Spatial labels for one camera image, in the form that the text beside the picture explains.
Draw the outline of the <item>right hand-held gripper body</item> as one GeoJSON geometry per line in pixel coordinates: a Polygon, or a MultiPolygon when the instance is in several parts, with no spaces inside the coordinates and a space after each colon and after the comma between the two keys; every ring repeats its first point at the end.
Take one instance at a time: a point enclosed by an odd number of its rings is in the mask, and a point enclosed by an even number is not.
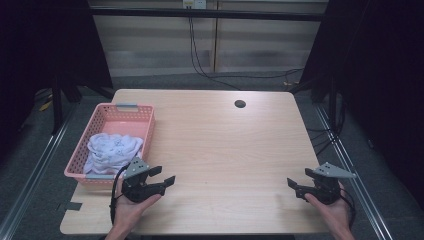
{"type": "Polygon", "coordinates": [[[296,197],[306,199],[307,193],[315,196],[321,203],[330,205],[341,198],[341,187],[339,179],[353,179],[356,177],[355,173],[351,173],[345,169],[337,167],[328,162],[312,169],[314,173],[318,174],[317,180],[313,180],[314,186],[303,186],[300,191],[295,191],[296,197]]]}

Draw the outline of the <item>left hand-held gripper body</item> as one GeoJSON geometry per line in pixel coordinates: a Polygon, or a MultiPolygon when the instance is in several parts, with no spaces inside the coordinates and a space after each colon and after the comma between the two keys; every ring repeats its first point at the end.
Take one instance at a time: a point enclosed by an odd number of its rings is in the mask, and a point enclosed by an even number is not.
{"type": "Polygon", "coordinates": [[[139,157],[134,157],[124,174],[122,194],[130,201],[141,203],[155,195],[155,184],[147,184],[148,170],[151,167],[139,157]]]}

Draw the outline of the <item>white printed garment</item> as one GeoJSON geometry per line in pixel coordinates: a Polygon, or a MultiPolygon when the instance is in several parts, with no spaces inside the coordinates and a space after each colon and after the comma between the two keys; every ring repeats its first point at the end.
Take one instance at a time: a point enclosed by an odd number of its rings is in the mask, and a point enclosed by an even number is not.
{"type": "Polygon", "coordinates": [[[139,156],[144,140],[130,135],[99,133],[87,143],[88,157],[84,174],[113,175],[139,156]]]}

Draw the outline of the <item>pink plastic basket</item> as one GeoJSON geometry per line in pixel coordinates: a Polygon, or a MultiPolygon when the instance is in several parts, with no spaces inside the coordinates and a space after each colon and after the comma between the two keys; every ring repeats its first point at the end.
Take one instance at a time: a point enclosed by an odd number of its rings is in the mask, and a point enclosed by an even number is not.
{"type": "Polygon", "coordinates": [[[154,132],[154,108],[148,105],[100,103],[80,137],[80,140],[64,170],[66,177],[74,178],[85,185],[105,185],[113,183],[114,175],[84,173],[89,156],[87,144],[90,138],[99,133],[129,135],[139,137],[143,144],[139,148],[140,158],[147,160],[154,132]]]}

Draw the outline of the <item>person's left hand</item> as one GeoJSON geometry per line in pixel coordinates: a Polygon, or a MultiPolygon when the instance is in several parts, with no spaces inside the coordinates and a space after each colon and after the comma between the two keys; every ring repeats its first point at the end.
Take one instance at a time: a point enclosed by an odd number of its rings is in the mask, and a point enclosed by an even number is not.
{"type": "Polygon", "coordinates": [[[116,204],[113,227],[130,229],[132,231],[140,221],[143,213],[160,198],[160,194],[155,194],[141,203],[134,203],[125,196],[119,197],[116,204]]]}

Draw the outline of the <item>person's right hand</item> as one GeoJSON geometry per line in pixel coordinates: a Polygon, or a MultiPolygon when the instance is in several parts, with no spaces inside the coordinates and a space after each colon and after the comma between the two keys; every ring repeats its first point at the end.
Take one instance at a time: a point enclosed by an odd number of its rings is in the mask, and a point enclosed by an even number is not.
{"type": "Polygon", "coordinates": [[[349,230],[351,232],[349,227],[349,207],[344,200],[339,199],[333,204],[325,205],[312,194],[307,193],[305,198],[318,210],[330,234],[332,231],[349,230]]]}

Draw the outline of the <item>black tape piece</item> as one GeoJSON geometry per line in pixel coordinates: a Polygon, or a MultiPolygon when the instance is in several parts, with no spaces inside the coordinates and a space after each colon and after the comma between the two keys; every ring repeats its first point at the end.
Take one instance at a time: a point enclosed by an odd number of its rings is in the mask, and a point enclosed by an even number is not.
{"type": "Polygon", "coordinates": [[[72,211],[79,211],[81,209],[82,204],[77,202],[66,202],[66,203],[60,203],[56,210],[65,212],[67,210],[72,211]]]}

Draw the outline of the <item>black metal stand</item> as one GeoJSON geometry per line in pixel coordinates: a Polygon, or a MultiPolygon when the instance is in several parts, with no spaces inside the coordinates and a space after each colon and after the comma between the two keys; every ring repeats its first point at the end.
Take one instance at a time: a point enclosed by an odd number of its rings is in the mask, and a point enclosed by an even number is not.
{"type": "Polygon", "coordinates": [[[93,83],[79,76],[56,75],[51,81],[52,104],[54,124],[52,134],[55,135],[64,124],[62,95],[71,103],[79,102],[82,99],[82,94],[79,86],[87,87],[88,89],[100,94],[101,96],[112,99],[113,93],[99,84],[93,83]]]}

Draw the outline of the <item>black curtain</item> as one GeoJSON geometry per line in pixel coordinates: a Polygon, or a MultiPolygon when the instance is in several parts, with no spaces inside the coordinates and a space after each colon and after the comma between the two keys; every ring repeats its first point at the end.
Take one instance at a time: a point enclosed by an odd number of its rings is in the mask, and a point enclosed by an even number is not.
{"type": "Polygon", "coordinates": [[[424,0],[328,0],[300,82],[343,96],[424,210],[424,0]]]}
{"type": "Polygon", "coordinates": [[[88,0],[0,0],[0,163],[7,160],[36,93],[113,86],[88,0]]]}

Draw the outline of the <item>black horizontal bar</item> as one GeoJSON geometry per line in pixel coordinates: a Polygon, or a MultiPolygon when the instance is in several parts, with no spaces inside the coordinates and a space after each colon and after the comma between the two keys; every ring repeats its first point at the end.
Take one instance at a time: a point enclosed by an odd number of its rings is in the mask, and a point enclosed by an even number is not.
{"type": "Polygon", "coordinates": [[[232,10],[199,10],[199,9],[156,9],[156,8],[115,8],[92,7],[90,13],[101,16],[137,16],[137,17],[187,17],[211,19],[248,19],[248,20],[281,20],[320,22],[326,18],[324,14],[258,12],[232,10]]]}

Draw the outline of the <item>metal floor rail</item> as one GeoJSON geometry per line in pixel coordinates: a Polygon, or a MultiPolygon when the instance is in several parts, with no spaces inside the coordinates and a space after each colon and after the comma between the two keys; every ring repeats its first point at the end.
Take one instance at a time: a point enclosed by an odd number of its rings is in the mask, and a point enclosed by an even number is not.
{"type": "Polygon", "coordinates": [[[65,106],[58,128],[51,128],[53,111],[48,111],[49,116],[32,112],[24,124],[17,145],[7,156],[5,170],[0,171],[0,240],[12,239],[78,106],[65,106]]]}
{"type": "Polygon", "coordinates": [[[323,128],[323,134],[326,136],[322,144],[313,144],[319,162],[329,162],[356,174],[355,178],[346,180],[348,188],[350,188],[349,194],[355,202],[356,209],[362,211],[378,240],[395,240],[341,137],[330,129],[330,116],[325,107],[322,104],[314,104],[313,108],[323,128]]]}

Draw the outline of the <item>white wall socket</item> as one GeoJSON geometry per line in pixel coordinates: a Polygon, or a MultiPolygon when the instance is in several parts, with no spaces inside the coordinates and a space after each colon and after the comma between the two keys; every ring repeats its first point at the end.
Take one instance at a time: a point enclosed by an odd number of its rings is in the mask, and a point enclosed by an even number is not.
{"type": "Polygon", "coordinates": [[[200,9],[205,10],[207,8],[206,0],[182,0],[184,9],[200,9]]]}

